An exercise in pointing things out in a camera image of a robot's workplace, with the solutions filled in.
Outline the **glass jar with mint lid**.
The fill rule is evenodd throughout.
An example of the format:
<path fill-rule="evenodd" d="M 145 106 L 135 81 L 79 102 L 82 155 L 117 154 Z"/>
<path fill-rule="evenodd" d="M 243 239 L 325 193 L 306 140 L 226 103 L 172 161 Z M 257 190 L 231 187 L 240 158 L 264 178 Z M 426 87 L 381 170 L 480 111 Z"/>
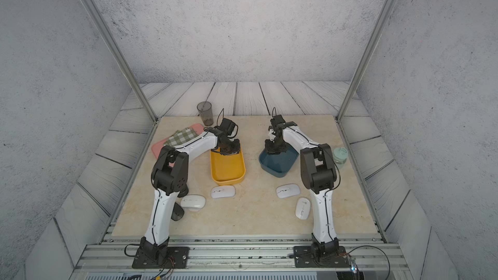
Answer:
<path fill-rule="evenodd" d="M 344 147 L 337 147 L 333 150 L 333 161 L 338 169 L 341 169 L 346 164 L 349 157 L 348 150 Z"/>

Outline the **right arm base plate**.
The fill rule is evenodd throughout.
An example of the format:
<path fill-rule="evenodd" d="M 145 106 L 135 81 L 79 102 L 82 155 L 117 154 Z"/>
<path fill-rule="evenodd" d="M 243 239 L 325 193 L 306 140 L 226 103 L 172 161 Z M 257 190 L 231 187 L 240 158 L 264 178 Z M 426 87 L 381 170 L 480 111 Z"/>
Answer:
<path fill-rule="evenodd" d="M 350 268 L 345 247 L 338 238 L 330 242 L 313 239 L 310 246 L 295 246 L 289 255 L 297 268 Z"/>

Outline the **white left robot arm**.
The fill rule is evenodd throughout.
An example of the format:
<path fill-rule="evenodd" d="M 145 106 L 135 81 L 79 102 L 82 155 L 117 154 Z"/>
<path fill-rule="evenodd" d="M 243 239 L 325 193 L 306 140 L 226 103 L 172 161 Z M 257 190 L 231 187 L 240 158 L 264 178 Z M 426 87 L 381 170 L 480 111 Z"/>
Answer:
<path fill-rule="evenodd" d="M 188 186 L 189 163 L 201 154 L 213 150 L 223 156 L 240 153 L 236 124 L 209 127 L 196 138 L 178 146 L 164 146 L 151 172 L 155 190 L 153 212 L 145 240 L 162 246 L 169 240 L 169 228 L 176 199 Z"/>

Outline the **yellow plastic storage box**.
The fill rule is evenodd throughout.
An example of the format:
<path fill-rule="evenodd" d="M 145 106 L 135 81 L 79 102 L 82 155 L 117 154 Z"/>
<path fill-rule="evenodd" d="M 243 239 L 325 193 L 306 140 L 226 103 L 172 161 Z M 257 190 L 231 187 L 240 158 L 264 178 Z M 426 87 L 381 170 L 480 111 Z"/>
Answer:
<path fill-rule="evenodd" d="M 246 167 L 243 152 L 229 156 L 210 152 L 211 178 L 218 186 L 235 185 L 245 179 Z"/>

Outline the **pink plastic tray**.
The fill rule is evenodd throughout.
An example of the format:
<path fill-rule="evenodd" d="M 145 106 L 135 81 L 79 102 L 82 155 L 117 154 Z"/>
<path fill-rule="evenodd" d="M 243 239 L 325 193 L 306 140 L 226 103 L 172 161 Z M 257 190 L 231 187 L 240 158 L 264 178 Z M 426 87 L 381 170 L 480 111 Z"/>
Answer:
<path fill-rule="evenodd" d="M 192 129 L 194 129 L 194 130 L 197 132 L 198 136 L 199 136 L 199 135 L 201 135 L 201 133 L 204 131 L 204 127 L 203 127 L 201 124 L 199 124 L 199 123 L 197 123 L 197 124 L 193 124 L 193 125 L 191 125 L 190 127 L 187 127 L 187 128 L 192 128 Z M 165 138 L 165 139 L 163 139 L 163 140 L 161 140 L 161 141 L 158 141 L 158 142 L 157 142 L 157 143 L 155 143 L 153 146 L 151 146 L 151 150 L 152 150 L 152 152 L 153 152 L 153 154 L 154 154 L 154 157 L 155 157 L 156 159 L 158 159 L 158 157 L 159 157 L 159 155 L 160 155 L 160 151 L 161 151 L 161 150 L 162 150 L 162 148 L 164 147 L 164 145 L 163 145 L 163 144 L 164 144 L 164 142 L 165 142 L 165 140 L 166 140 L 167 138 Z"/>

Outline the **aluminium frame post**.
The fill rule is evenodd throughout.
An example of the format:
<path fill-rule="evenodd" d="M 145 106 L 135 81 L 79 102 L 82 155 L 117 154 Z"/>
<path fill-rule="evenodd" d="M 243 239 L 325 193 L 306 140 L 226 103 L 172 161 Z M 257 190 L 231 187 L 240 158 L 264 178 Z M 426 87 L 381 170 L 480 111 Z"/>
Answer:
<path fill-rule="evenodd" d="M 93 24 L 97 27 L 99 34 L 101 35 L 108 50 L 110 51 L 110 53 L 114 57 L 114 60 L 118 64 L 123 76 L 126 78 L 128 84 L 130 85 L 133 92 L 135 93 L 138 101 L 145 109 L 147 115 L 149 116 L 149 118 L 151 119 L 153 124 L 156 124 L 158 122 L 158 116 L 153 111 L 152 107 L 150 106 L 149 100 L 146 98 L 143 90 L 141 89 L 139 83 L 137 82 L 128 62 L 124 58 L 122 51 L 120 50 L 117 42 L 115 41 L 108 25 L 105 22 L 105 19 L 103 18 L 101 12 L 98 9 L 95 1 L 94 0 L 80 0 L 80 2 L 82 3 L 86 12 L 88 13 L 90 18 L 92 19 Z"/>
<path fill-rule="evenodd" d="M 384 4 L 380 10 L 380 13 L 378 15 L 377 21 L 374 25 L 374 28 L 372 30 L 372 33 L 368 39 L 368 42 L 366 44 L 366 47 L 364 49 L 364 52 L 362 54 L 362 57 L 359 61 L 359 64 L 355 70 L 354 75 L 352 76 L 352 79 L 350 81 L 349 88 L 346 92 L 345 98 L 342 101 L 341 107 L 338 111 L 338 115 L 336 117 L 337 123 L 340 123 L 344 116 L 346 115 L 346 112 L 349 108 L 349 105 L 353 99 L 353 96 L 355 92 L 357 91 L 357 88 L 359 87 L 359 84 L 361 83 L 361 80 L 366 72 L 368 63 L 370 59 L 372 58 L 372 55 L 375 51 L 375 48 L 380 40 L 380 37 L 383 32 L 383 28 L 385 27 L 386 23 L 389 20 L 389 16 L 392 12 L 392 9 L 394 7 L 396 0 L 385 0 Z"/>

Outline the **aluminium frame post right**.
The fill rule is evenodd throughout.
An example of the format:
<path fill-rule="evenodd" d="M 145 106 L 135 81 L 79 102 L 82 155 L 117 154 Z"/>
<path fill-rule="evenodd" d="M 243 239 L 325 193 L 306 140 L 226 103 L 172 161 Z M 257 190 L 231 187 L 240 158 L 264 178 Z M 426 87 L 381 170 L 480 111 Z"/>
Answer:
<path fill-rule="evenodd" d="M 345 98 L 342 101 L 341 107 L 338 111 L 338 115 L 336 117 L 337 123 L 340 123 L 344 116 L 346 115 L 346 112 L 349 108 L 349 105 L 353 99 L 353 96 L 355 92 L 357 91 L 357 88 L 359 87 L 359 84 L 361 83 L 361 80 L 366 72 L 368 63 L 370 59 L 372 58 L 372 55 L 375 51 L 375 48 L 380 40 L 380 37 L 383 32 L 383 28 L 385 27 L 386 23 L 389 20 L 389 16 L 392 12 L 392 9 L 394 7 L 396 0 L 385 0 L 384 4 L 380 10 L 380 13 L 378 15 L 377 21 L 374 25 L 374 28 L 372 30 L 372 33 L 368 39 L 368 42 L 366 44 L 366 47 L 364 49 L 364 52 L 362 54 L 362 57 L 359 61 L 359 64 L 355 70 L 354 75 L 352 76 L 352 79 L 350 81 L 349 88 L 346 92 Z"/>

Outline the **green checked cloth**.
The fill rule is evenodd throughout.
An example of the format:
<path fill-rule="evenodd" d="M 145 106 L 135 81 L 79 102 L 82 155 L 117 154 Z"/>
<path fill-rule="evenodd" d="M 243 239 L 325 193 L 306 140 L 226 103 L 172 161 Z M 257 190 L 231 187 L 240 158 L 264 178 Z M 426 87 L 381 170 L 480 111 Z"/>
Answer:
<path fill-rule="evenodd" d="M 184 143 L 196 138 L 198 136 L 197 132 L 192 128 L 184 128 L 177 130 L 171 137 L 168 137 L 164 146 L 176 147 L 183 145 Z"/>

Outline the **black mouse lower left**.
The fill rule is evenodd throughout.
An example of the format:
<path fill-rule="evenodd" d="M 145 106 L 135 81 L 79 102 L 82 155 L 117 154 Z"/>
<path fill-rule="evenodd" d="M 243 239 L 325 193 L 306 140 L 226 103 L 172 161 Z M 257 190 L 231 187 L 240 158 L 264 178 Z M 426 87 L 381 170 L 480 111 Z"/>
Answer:
<path fill-rule="evenodd" d="M 173 209 L 172 209 L 171 219 L 173 221 L 177 222 L 184 217 L 184 214 L 185 214 L 184 209 L 181 207 L 180 204 L 175 202 Z"/>

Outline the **white mouse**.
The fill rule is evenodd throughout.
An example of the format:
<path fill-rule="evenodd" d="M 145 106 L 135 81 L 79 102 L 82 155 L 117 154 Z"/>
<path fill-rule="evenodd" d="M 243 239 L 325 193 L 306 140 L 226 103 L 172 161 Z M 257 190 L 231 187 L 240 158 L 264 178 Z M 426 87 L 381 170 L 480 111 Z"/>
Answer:
<path fill-rule="evenodd" d="M 276 194 L 281 199 L 298 196 L 300 195 L 300 187 L 297 184 L 282 185 L 276 189 Z"/>
<path fill-rule="evenodd" d="M 230 198 L 234 197 L 235 194 L 236 188 L 233 185 L 218 186 L 211 190 L 211 198 L 213 199 Z"/>
<path fill-rule="evenodd" d="M 206 205 L 206 198 L 197 195 L 197 194 L 189 194 L 183 197 L 180 201 L 180 206 L 186 210 L 197 212 L 203 209 Z"/>
<path fill-rule="evenodd" d="M 300 197 L 296 203 L 295 216 L 300 220 L 307 220 L 310 212 L 311 202 L 305 197 Z"/>

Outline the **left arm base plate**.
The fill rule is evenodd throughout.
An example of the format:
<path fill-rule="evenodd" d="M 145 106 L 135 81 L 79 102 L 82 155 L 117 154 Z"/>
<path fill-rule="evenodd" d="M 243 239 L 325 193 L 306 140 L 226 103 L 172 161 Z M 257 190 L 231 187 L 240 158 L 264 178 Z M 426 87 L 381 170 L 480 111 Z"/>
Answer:
<path fill-rule="evenodd" d="M 132 263 L 133 269 L 185 269 L 187 267 L 189 247 L 172 247 L 167 239 L 160 245 L 141 238 Z"/>

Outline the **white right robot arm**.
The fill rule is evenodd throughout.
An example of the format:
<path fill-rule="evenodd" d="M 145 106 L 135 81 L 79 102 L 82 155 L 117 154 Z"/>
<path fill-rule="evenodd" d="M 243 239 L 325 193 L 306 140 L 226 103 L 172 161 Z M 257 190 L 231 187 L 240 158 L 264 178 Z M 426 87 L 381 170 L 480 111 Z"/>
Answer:
<path fill-rule="evenodd" d="M 265 150 L 274 155 L 291 146 L 300 155 L 300 175 L 304 187 L 310 191 L 313 211 L 313 242 L 318 245 L 337 240 L 333 224 L 332 196 L 338 172 L 332 149 L 305 135 L 294 122 L 280 117 L 271 119 Z"/>

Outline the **aluminium frame post left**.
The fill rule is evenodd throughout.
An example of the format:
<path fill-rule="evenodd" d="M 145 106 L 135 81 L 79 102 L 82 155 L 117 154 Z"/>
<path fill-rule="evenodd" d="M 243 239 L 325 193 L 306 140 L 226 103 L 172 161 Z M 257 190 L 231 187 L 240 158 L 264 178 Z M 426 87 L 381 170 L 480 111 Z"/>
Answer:
<path fill-rule="evenodd" d="M 117 42 L 115 41 L 108 25 L 105 22 L 105 19 L 103 18 L 101 12 L 98 9 L 95 1 L 94 0 L 80 0 L 80 2 L 82 3 L 86 12 L 88 13 L 90 18 L 92 19 L 93 24 L 97 27 L 99 34 L 101 35 L 108 50 L 110 51 L 110 53 L 114 57 L 114 60 L 118 64 L 123 76 L 126 78 L 128 84 L 130 85 L 133 92 L 135 93 L 138 101 L 145 109 L 147 115 L 149 116 L 149 118 L 151 119 L 153 124 L 156 124 L 158 122 L 158 116 L 153 111 L 152 107 L 150 106 L 149 100 L 146 98 L 143 90 L 141 89 L 139 83 L 137 82 L 128 62 L 124 58 L 122 51 L 120 50 Z"/>

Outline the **grey translucent cup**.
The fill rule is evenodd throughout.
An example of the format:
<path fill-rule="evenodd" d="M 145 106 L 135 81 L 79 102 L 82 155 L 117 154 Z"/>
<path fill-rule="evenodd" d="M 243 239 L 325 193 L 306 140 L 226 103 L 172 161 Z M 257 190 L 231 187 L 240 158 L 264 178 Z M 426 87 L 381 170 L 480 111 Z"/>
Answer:
<path fill-rule="evenodd" d="M 197 104 L 197 111 L 205 127 L 211 127 L 213 121 L 212 104 L 209 101 L 203 101 Z"/>

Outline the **teal plastic storage box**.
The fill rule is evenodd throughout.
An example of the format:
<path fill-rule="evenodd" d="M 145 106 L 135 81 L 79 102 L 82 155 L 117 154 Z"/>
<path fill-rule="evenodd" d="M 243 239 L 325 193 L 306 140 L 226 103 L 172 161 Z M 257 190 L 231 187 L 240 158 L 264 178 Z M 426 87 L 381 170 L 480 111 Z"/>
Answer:
<path fill-rule="evenodd" d="M 280 154 L 269 154 L 263 149 L 258 160 L 265 172 L 274 177 L 283 178 L 291 170 L 298 157 L 297 151 L 288 146 L 287 150 Z"/>

